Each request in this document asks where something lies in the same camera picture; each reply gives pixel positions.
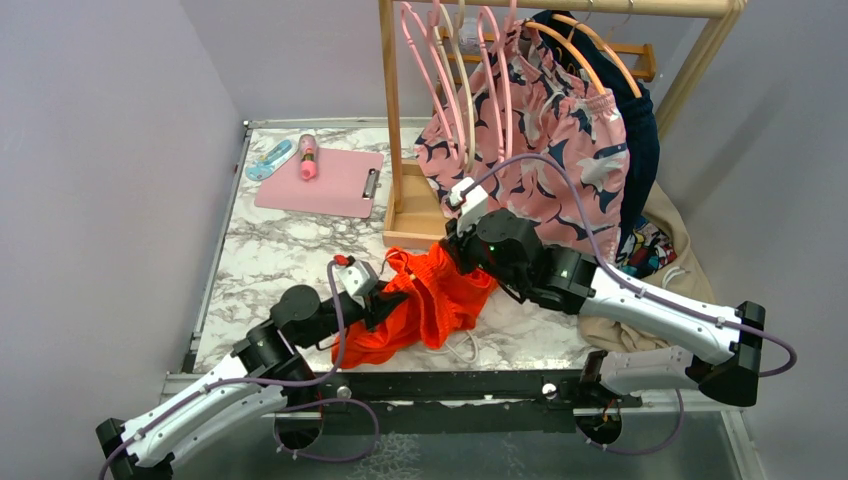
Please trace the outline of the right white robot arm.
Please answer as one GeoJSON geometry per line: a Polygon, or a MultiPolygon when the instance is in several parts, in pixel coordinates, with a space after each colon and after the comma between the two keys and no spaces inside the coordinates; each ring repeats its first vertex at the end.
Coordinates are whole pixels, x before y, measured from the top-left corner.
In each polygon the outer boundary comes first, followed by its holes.
{"type": "Polygon", "coordinates": [[[499,209],[473,224],[445,225],[441,247],[461,274],[482,271],[518,303],[603,317],[656,335],[670,347],[593,353],[577,380],[579,398],[600,407],[647,389],[698,390],[736,407],[756,404],[766,310],[693,300],[649,285],[570,247],[545,246],[529,221],[499,209]]]}

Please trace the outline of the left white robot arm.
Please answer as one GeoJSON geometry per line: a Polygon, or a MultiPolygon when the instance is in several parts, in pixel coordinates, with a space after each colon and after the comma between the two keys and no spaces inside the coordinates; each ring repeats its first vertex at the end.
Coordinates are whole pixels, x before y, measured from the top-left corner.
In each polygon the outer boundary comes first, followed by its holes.
{"type": "Polygon", "coordinates": [[[307,285],[287,289],[270,317],[250,329],[205,376],[155,409],[131,420],[110,418],[96,434],[105,455],[99,478],[169,479],[179,458],[244,420],[307,411],[323,416],[322,388],[300,348],[318,345],[348,327],[376,326],[408,297],[378,282],[357,301],[346,292],[327,300],[307,285]]]}

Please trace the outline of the orange shorts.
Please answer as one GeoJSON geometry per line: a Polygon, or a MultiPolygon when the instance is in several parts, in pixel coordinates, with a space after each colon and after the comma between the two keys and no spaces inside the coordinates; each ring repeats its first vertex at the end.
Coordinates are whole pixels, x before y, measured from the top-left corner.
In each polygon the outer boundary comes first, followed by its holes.
{"type": "Polygon", "coordinates": [[[497,288],[496,280],[481,270],[459,273],[438,244],[427,253],[407,252],[405,266],[388,282],[386,291],[403,291],[409,298],[373,331],[361,324],[350,327],[345,343],[331,348],[331,358],[341,359],[342,368],[385,363],[416,343],[432,350],[442,348],[453,333],[476,327],[497,288]]]}

